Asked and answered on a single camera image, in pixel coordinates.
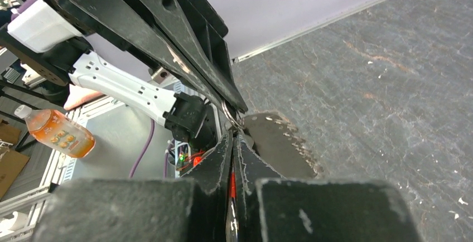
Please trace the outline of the red key tag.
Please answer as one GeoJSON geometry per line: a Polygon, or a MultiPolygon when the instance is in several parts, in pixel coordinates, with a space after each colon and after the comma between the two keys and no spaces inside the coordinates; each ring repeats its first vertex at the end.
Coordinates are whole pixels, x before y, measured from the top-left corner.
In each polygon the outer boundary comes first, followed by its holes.
{"type": "MultiPolygon", "coordinates": [[[[203,156],[196,156],[192,162],[193,167],[198,166],[201,163],[202,159],[203,156]]],[[[230,188],[228,192],[232,199],[236,198],[235,175],[233,167],[230,169],[230,188]]]]}

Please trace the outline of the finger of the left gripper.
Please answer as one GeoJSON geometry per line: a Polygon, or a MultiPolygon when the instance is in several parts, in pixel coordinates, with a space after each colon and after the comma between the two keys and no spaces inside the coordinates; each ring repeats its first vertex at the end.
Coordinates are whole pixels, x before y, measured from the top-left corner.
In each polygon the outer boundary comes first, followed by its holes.
{"type": "Polygon", "coordinates": [[[138,0],[157,27],[201,75],[209,95],[245,113],[248,107],[237,89],[224,36],[223,20],[207,0],[138,0]]]}

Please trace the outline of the cardboard box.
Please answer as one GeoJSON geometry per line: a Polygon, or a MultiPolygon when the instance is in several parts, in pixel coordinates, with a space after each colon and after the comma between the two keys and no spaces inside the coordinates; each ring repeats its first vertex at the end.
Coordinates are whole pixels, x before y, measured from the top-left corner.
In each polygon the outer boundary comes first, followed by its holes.
{"type": "Polygon", "coordinates": [[[1,200],[30,160],[14,149],[20,134],[20,129],[1,119],[1,200]]]}

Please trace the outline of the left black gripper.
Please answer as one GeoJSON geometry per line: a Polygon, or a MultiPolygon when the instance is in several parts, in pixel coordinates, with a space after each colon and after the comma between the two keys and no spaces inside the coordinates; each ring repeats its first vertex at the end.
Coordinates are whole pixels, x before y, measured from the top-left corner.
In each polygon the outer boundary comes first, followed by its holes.
{"type": "Polygon", "coordinates": [[[52,0],[91,43],[99,56],[124,71],[152,70],[161,66],[184,79],[212,103],[236,110],[209,94],[201,75],[157,27],[138,0],[52,0]]]}

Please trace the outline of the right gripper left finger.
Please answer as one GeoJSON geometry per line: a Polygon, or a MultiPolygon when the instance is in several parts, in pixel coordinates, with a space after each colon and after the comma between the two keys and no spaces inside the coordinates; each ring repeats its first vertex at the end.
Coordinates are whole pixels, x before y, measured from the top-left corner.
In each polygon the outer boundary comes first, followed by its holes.
{"type": "Polygon", "coordinates": [[[178,179],[80,178],[60,185],[32,241],[225,241],[233,137],[178,179]]]}

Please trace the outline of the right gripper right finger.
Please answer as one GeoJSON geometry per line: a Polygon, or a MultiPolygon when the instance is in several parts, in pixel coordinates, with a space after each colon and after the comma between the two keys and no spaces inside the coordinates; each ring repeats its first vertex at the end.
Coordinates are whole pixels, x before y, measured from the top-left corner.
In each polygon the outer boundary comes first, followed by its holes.
{"type": "Polygon", "coordinates": [[[240,241],[420,241],[400,192],[379,180],[284,178],[235,137],[240,241]]]}

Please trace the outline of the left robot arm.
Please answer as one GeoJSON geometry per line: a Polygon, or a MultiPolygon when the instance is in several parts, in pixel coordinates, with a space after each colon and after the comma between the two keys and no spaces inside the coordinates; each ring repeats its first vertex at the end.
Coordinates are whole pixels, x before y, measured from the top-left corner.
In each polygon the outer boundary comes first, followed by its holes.
{"type": "Polygon", "coordinates": [[[213,142],[206,101],[234,126],[248,107],[235,86],[228,28],[207,0],[30,0],[1,27],[1,44],[56,85],[99,91],[141,109],[194,147],[213,142]],[[114,67],[86,36],[97,34],[198,96],[176,94],[114,67]]]}

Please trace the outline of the aluminium frame rail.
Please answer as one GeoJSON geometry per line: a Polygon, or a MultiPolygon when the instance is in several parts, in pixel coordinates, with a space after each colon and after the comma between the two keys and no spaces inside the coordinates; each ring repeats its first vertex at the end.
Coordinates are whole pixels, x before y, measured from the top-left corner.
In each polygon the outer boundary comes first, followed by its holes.
{"type": "Polygon", "coordinates": [[[1,201],[1,241],[30,241],[47,198],[72,175],[70,158],[43,145],[23,151],[30,160],[1,201]]]}

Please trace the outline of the orange drink bottle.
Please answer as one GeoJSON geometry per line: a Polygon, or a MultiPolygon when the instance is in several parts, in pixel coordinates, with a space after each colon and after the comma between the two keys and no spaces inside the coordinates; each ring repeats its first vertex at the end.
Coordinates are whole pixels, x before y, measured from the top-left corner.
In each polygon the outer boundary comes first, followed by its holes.
{"type": "Polygon", "coordinates": [[[58,110],[20,105],[15,115],[25,121],[35,140],[71,158],[83,158],[95,147],[92,133],[58,110]]]}

